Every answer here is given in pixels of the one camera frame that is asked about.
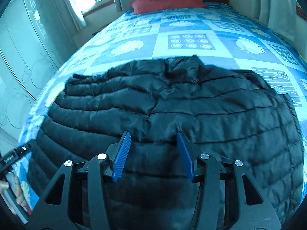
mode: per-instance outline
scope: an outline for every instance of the window sill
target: window sill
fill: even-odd
[[[296,14],[307,21],[307,14],[299,6],[296,6]]]
[[[101,0],[87,10],[82,11],[84,17],[114,3],[114,0]]]

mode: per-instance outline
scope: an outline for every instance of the white wardrobe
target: white wardrobe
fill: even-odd
[[[53,0],[14,0],[0,18],[0,150],[15,147],[31,107],[76,51]]]

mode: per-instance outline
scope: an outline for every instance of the silver screw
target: silver screw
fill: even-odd
[[[206,154],[206,153],[203,153],[203,154],[201,154],[201,159],[207,160],[207,159],[209,159],[209,155]]]
[[[97,158],[98,158],[99,160],[104,160],[104,159],[106,159],[106,154],[105,154],[105,153],[101,153],[101,154],[99,154],[99,155],[97,156]]]
[[[240,161],[240,160],[236,160],[236,161],[234,162],[234,164],[237,165],[237,166],[239,166],[239,167],[241,167],[241,166],[243,165],[243,162]]]
[[[67,160],[67,161],[64,162],[64,165],[65,165],[66,167],[69,167],[69,166],[71,166],[72,164],[73,164],[73,161],[71,161],[71,160]]]

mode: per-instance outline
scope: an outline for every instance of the bed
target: bed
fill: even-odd
[[[73,73],[95,75],[131,60],[192,56],[204,65],[250,69],[278,92],[289,93],[300,121],[304,158],[302,199],[307,193],[306,62],[272,30],[237,13],[228,0],[204,0],[207,8],[128,11],[82,46],[47,83],[22,129],[19,145],[35,139],[44,116]],[[33,209],[38,196],[26,178],[31,153],[13,165]]]

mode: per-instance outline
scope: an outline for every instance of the black puffer jacket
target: black puffer jacket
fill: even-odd
[[[185,176],[179,130],[218,160],[250,167],[282,223],[299,205],[303,146],[290,97],[250,70],[206,66],[197,56],[74,75],[37,136],[30,185],[40,195],[65,160],[90,160],[125,130],[133,142],[124,174],[107,188],[122,229],[188,229],[199,185]]]

